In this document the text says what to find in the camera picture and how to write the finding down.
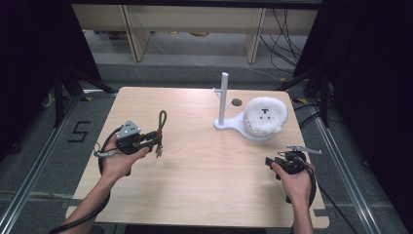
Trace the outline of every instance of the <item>gray carpet floor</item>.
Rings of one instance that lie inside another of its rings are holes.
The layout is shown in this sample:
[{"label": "gray carpet floor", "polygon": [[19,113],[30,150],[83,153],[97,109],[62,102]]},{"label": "gray carpet floor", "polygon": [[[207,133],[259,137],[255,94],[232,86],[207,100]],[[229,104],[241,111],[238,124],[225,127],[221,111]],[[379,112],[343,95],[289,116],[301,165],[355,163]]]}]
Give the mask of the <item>gray carpet floor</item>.
[{"label": "gray carpet floor", "polygon": [[[134,87],[180,87],[211,89],[220,86],[220,73],[230,73],[229,89],[273,90],[281,82],[280,78],[291,79],[291,73],[278,71],[269,67],[254,67],[254,71],[236,66],[184,66],[184,65],[134,65],[98,63],[103,82],[112,88]],[[84,89],[93,89],[88,83],[82,83]],[[288,90],[291,98],[303,98],[306,81]],[[114,97],[93,96],[90,100],[79,101],[68,116],[67,123],[58,139],[56,147],[46,168],[31,192],[12,233],[47,233],[63,220],[67,204],[76,190],[77,183],[94,148],[95,141],[104,124]],[[294,107],[304,105],[293,103]],[[296,110],[298,122],[306,120],[313,114],[311,107]],[[359,186],[364,199],[372,210],[383,233],[407,233],[392,204],[375,179],[374,174],[361,163],[362,155],[357,144],[342,123],[340,115],[332,108],[328,111],[330,131],[339,145],[343,156]],[[0,212],[10,204],[14,193],[23,183],[31,166],[41,152],[43,145],[53,130],[55,107],[46,107],[31,121],[30,128],[19,141],[20,152],[10,153],[0,163]],[[82,136],[73,134],[87,132]],[[343,184],[316,121],[310,121],[302,128],[306,145],[322,150],[322,155],[311,154],[312,162],[318,167],[317,178],[320,186],[332,201],[321,194],[328,210],[330,225],[316,233],[352,233],[352,229],[339,212],[333,207],[334,202],[349,220],[357,233],[366,233],[355,206]],[[126,225],[122,223],[98,223],[105,233],[124,233]],[[269,228],[266,233],[289,233],[287,228]]]}]

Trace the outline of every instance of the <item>white round object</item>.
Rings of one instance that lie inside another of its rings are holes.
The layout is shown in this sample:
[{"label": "white round object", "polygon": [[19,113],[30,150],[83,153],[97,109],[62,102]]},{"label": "white round object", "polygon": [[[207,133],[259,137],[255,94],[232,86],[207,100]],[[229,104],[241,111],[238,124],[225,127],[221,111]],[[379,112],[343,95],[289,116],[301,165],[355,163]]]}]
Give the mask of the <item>white round object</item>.
[{"label": "white round object", "polygon": [[281,132],[287,118],[284,102],[273,97],[257,97],[246,106],[243,120],[249,134],[268,137]]}]

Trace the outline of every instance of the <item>forearm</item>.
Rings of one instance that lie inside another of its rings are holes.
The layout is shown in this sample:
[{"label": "forearm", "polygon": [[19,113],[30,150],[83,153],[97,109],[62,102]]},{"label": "forearm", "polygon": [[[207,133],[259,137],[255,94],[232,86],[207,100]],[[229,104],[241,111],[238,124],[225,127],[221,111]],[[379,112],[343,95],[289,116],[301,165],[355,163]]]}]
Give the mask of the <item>forearm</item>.
[{"label": "forearm", "polygon": [[[85,197],[79,207],[69,216],[69,218],[63,224],[79,220],[80,218],[95,211],[109,195],[110,190],[115,183],[115,179],[101,177],[99,182],[91,190],[88,196]],[[62,233],[90,233],[90,230],[94,225],[94,220],[95,217]]]},{"label": "forearm", "polygon": [[307,203],[293,203],[294,211],[294,234],[313,234],[313,224],[310,217],[310,209]]}]

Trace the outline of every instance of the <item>light wood tabletop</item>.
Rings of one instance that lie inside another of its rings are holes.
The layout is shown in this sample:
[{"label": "light wood tabletop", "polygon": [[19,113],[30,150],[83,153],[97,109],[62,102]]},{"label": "light wood tabletop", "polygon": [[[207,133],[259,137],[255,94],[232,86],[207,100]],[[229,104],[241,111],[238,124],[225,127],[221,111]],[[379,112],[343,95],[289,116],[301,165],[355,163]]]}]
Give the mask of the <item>light wood tabletop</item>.
[{"label": "light wood tabletop", "polygon": [[[163,129],[164,153],[138,160],[131,175],[118,181],[111,199],[97,217],[100,222],[228,226],[290,227],[293,213],[285,202],[282,183],[265,165],[265,158],[304,146],[290,98],[285,92],[228,90],[225,118],[234,118],[253,98],[272,97],[288,108],[282,132],[266,142],[253,142],[236,131],[216,130],[219,99],[213,90],[175,88],[122,88],[98,138],[100,145],[127,120],[142,133],[158,129],[161,110],[168,113]],[[73,199],[83,199],[100,177],[93,155]],[[69,207],[70,215],[75,207]],[[319,195],[311,206],[315,228],[325,228],[328,216]]]}]

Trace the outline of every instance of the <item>white vertical post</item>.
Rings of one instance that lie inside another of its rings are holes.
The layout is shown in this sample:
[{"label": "white vertical post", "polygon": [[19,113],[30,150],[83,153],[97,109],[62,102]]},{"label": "white vertical post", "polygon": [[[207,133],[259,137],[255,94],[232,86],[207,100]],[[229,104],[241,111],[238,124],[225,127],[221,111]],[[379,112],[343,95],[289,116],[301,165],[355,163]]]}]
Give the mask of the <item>white vertical post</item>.
[{"label": "white vertical post", "polygon": [[218,124],[224,124],[224,115],[225,115],[225,106],[227,102],[227,88],[228,88],[228,73],[222,72],[222,79],[221,79],[221,96],[220,96],[220,104],[219,104],[219,120]]}]

